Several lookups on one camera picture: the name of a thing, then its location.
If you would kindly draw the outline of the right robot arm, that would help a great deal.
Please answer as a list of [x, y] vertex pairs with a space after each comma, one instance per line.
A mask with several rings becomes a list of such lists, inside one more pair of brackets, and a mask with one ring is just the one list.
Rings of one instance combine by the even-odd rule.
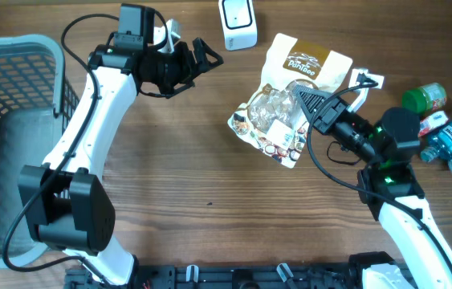
[[452, 250], [432, 216], [411, 165], [418, 151], [419, 117], [390, 108], [370, 124], [348, 107], [342, 94], [299, 84], [291, 90], [310, 132], [332, 136], [364, 163], [356, 185], [317, 169], [335, 183], [355, 190], [396, 244], [419, 288], [452, 288]]

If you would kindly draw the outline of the brown white snack bag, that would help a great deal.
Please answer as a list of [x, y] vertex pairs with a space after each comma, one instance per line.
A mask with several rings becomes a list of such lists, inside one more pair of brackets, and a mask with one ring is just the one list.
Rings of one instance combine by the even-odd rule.
[[320, 45], [278, 33], [267, 51], [259, 88], [228, 119], [236, 136], [292, 169], [306, 144], [309, 123], [292, 89], [334, 92], [352, 58]]

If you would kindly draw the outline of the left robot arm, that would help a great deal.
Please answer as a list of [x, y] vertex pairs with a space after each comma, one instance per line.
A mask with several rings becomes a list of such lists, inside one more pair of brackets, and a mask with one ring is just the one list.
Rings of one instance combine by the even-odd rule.
[[182, 42], [148, 6], [123, 4], [118, 28], [83, 61], [86, 87], [55, 147], [39, 166], [23, 167], [18, 222], [30, 237], [83, 265], [71, 288], [144, 288], [139, 263], [114, 236], [116, 211], [102, 184], [104, 163], [144, 83], [169, 99], [223, 62], [204, 40]]

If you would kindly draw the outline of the red tissue pack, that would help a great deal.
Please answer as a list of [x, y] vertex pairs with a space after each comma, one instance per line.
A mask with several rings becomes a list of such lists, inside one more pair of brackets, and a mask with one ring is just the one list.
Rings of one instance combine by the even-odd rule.
[[448, 116], [444, 111], [437, 111], [427, 116], [420, 122], [420, 129], [418, 136], [422, 137], [432, 132], [433, 130], [440, 128], [449, 121]]

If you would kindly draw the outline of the green lid jar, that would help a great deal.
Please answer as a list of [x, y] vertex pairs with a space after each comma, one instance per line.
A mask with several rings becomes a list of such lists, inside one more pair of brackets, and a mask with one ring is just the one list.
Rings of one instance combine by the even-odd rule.
[[444, 107], [446, 101], [446, 90], [439, 83], [430, 83], [408, 90], [401, 98], [402, 107], [418, 115], [436, 111]]

